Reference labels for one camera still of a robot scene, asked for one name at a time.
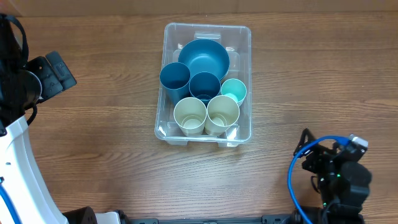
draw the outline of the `clear plastic container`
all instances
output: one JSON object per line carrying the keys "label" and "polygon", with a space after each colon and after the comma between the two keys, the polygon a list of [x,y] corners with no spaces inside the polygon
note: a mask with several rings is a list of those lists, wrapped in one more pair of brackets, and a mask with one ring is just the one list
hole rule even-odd
{"label": "clear plastic container", "polygon": [[162,85],[159,88],[155,135],[171,145],[186,146],[189,141],[217,142],[219,147],[236,147],[250,140],[252,136],[252,85],[251,85],[251,31],[245,26],[220,26],[204,24],[170,23],[164,30],[162,68],[177,62],[181,49],[197,39],[211,39],[219,42],[228,52],[230,65],[227,76],[240,79],[248,89],[240,106],[238,122],[220,136],[186,137],[173,117],[174,105]]}

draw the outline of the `teal cup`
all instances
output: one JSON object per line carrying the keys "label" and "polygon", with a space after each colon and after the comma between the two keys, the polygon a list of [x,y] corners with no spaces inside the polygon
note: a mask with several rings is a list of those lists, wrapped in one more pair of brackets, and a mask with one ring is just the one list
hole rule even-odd
{"label": "teal cup", "polygon": [[232,98],[239,106],[242,105],[247,92],[244,83],[236,78],[226,80],[221,86],[221,94]]}

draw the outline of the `wooden tabletop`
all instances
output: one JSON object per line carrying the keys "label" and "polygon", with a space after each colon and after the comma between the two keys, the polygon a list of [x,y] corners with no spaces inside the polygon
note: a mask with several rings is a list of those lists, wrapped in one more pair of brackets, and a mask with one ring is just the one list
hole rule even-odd
{"label": "wooden tabletop", "polygon": [[[21,18],[30,58],[58,50],[77,86],[39,105],[35,158],[62,212],[91,206],[131,218],[290,213],[287,169],[301,131],[355,133],[373,173],[363,215],[398,222],[398,12]],[[253,138],[237,148],[158,140],[164,28],[252,31]],[[296,165],[302,205],[321,206]]]}

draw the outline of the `blue cable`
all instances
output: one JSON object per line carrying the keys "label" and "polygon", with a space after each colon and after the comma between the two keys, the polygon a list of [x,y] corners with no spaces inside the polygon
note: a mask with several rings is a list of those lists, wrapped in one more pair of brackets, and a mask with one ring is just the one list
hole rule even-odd
{"label": "blue cable", "polygon": [[21,220],[19,219],[19,216],[17,214],[17,211],[14,207],[14,204],[12,204],[12,201],[10,199],[10,197],[8,196],[6,190],[4,189],[4,187],[2,187],[2,184],[0,184],[0,195],[2,197],[2,199],[4,200],[4,202],[7,205],[8,210],[10,211],[11,217],[14,220],[15,224],[22,224]]}
{"label": "blue cable", "polygon": [[308,150],[310,150],[310,148],[312,146],[320,143],[323,140],[327,140],[327,139],[335,140],[336,142],[338,142],[342,146],[347,146],[349,144],[349,142],[350,142],[350,140],[348,138],[346,138],[346,137],[341,137],[341,136],[323,136],[322,138],[319,138],[319,139],[307,144],[298,153],[296,153],[296,155],[294,155],[292,163],[290,164],[290,167],[289,167],[289,171],[287,173],[287,188],[289,189],[290,196],[292,197],[293,203],[296,206],[298,212],[300,212],[301,216],[303,217],[303,219],[308,224],[312,224],[312,222],[307,217],[307,215],[304,213],[304,211],[302,210],[302,208],[299,205],[299,202],[297,201],[297,198],[296,198],[296,196],[294,194],[294,191],[293,191],[293,187],[292,187],[292,172],[293,172],[294,164],[296,163],[298,158],[301,158],[302,156],[304,156],[304,152],[307,152]]}

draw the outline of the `black cable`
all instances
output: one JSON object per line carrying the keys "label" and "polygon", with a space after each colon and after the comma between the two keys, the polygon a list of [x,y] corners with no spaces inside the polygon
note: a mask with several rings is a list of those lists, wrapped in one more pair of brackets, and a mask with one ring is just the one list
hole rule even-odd
{"label": "black cable", "polygon": [[33,108],[33,112],[32,112],[32,115],[30,116],[30,118],[26,121],[27,125],[30,125],[37,115],[37,106],[33,105],[32,108]]}
{"label": "black cable", "polygon": [[319,190],[318,190],[318,187],[315,185],[315,183],[313,182],[313,179],[314,178],[317,178],[316,176],[311,176],[311,185],[312,185],[312,187],[313,187],[313,189],[318,193],[318,194],[320,194],[321,192],[319,192]]}
{"label": "black cable", "polygon": [[327,217],[327,214],[328,214],[328,212],[329,212],[330,207],[331,207],[333,204],[336,204],[336,203],[340,203],[340,200],[339,200],[338,198],[333,199],[333,200],[328,204],[328,206],[326,206],[326,208],[323,210],[323,213],[322,213],[322,224],[328,224],[328,217]]}

